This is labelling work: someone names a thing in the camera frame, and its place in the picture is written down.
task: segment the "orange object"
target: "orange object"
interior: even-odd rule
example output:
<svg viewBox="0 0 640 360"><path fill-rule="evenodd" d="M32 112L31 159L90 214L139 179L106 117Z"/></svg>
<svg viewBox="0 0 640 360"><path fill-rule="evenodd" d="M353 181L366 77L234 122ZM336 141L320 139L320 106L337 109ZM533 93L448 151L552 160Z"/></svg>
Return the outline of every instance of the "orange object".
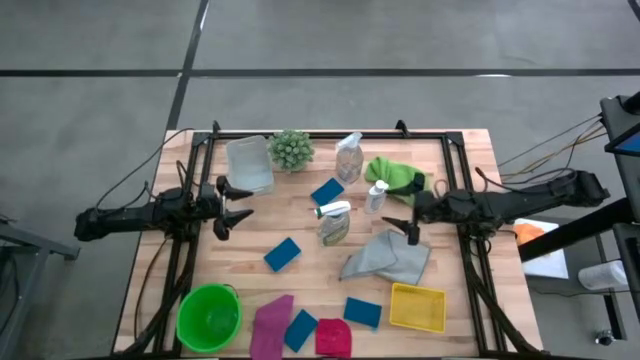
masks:
<svg viewBox="0 0 640 360"><path fill-rule="evenodd" d="M518 245L526 244L529 241L544 234L544 230L531 224L514 225L513 231L515 231L516 235L518 236Z"/></svg>

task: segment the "dish soap bottle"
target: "dish soap bottle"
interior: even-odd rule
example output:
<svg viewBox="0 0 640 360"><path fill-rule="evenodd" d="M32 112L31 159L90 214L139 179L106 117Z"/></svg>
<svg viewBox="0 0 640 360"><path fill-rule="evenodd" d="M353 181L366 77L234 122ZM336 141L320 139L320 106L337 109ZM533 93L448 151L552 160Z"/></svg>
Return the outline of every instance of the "dish soap bottle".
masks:
<svg viewBox="0 0 640 360"><path fill-rule="evenodd" d="M351 204L348 201L336 201L315 209L318 219L325 216L318 229L318 238L324 246L335 245L347 236L350 222L349 210L351 210Z"/></svg>
<svg viewBox="0 0 640 360"><path fill-rule="evenodd" d="M376 181L375 185L369 189L369 195L367 195L367 201L364 203L364 212L367 214L373 214L378 212L384 204L384 200L387 198L386 190L389 188L389 184L382 180Z"/></svg>
<svg viewBox="0 0 640 360"><path fill-rule="evenodd" d="M351 184L355 182L362 172L364 155L359 145L361 137L361 133L354 132L336 144L336 149L338 150L336 171L338 179L344 183Z"/></svg>

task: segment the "green cloth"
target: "green cloth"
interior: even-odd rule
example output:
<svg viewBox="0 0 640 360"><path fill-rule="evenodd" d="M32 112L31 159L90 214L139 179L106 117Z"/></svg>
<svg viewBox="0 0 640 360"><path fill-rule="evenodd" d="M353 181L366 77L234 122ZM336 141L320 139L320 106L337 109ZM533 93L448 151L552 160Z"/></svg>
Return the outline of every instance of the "green cloth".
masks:
<svg viewBox="0 0 640 360"><path fill-rule="evenodd" d="M413 166L394 163L389 159L378 156L373 159L369 166L367 166L367 173L364 175L364 179L369 182L376 182L382 180L389 184L389 189L397 189L407 186L412 180L415 173L421 172ZM431 174L424 174L424 188L430 189ZM400 196L393 195L395 198L404 201L409 206L413 206L414 196Z"/></svg>

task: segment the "yellow tray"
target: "yellow tray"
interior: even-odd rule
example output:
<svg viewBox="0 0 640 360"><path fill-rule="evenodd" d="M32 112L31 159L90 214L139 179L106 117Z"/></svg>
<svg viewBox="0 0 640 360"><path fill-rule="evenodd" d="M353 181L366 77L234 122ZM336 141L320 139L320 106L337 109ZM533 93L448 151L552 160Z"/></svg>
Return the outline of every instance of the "yellow tray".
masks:
<svg viewBox="0 0 640 360"><path fill-rule="evenodd" d="M391 325L444 333L447 298L444 291L394 283L391 290Z"/></svg>

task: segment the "wooden table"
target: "wooden table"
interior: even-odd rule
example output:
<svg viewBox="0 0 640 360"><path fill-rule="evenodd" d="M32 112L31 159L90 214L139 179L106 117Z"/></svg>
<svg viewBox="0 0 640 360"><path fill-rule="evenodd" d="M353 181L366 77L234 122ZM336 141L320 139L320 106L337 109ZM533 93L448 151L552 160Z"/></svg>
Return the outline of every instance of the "wooden table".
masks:
<svg viewBox="0 0 640 360"><path fill-rule="evenodd" d="M488 177L499 181L489 132L459 131L464 134L471 169L478 166ZM175 161L187 162L191 137L191 132L185 132L165 146L157 170L154 193L179 186ZM390 325L391 282L375 276L338 281L347 257L356 253L374 234L391 227L381 220L381 216L409 219L410 208L387 199L379 213L365 214L363 208L366 193L371 185L361 176L355 184L348 186L341 196L341 199L349 200L353 207L349 235L336 246L322 247L316 236L320 222L313 214L312 209L315 205L309 195L335 175L335 142L315 140L314 162L309 163L302 172L286 174L275 171L275 189L271 194L231 203L232 209L252 208L255 213L231 232L229 241L222 242L216 239L211 221L203 225L193 288L207 283L231 284L237 289L244 306L243 325L238 336L228 348L216 356L249 357L252 322L256 309L284 294L295 297L292 318L303 308L316 318L341 318L348 296L382 305L382 319L377 332L350 323L353 357L477 355L460 247L453 225L421 225L422 243L430 246L433 252L419 285L446 291L447 322L444 334ZM216 141L210 177L212 183L215 183L217 176L227 173L224 143ZM365 156L365 167L374 157L386 156L392 161L411 164L432 174L431 185L438 179L446 179L442 148L438 141L363 140L361 146ZM461 183L459 163L456 161L455 165L457 178L460 179L458 182ZM484 182L475 172L473 181L475 189L482 189ZM264 262L263 256L287 237L295 240L302 249L302 254L285 270L274 274ZM163 234L160 232L145 232L142 235L114 350L121 350L133 341L134 309L142 279L163 240ZM538 326L515 240L512 235L499 233L492 239L492 244L493 249L489 257L498 302L527 340L541 349ZM170 246L165 245L151 272L141 302L141 328L150 320L160 304L169 248ZM484 305L482 306L490 348L494 348L490 317ZM171 322L175 322L175 317L172 317ZM170 326L166 337L167 348L173 340L173 334L174 326ZM297 356L313 357L314 350L312 335ZM183 355L194 354L184 350ZM283 356L295 355L285 346Z"/></svg>

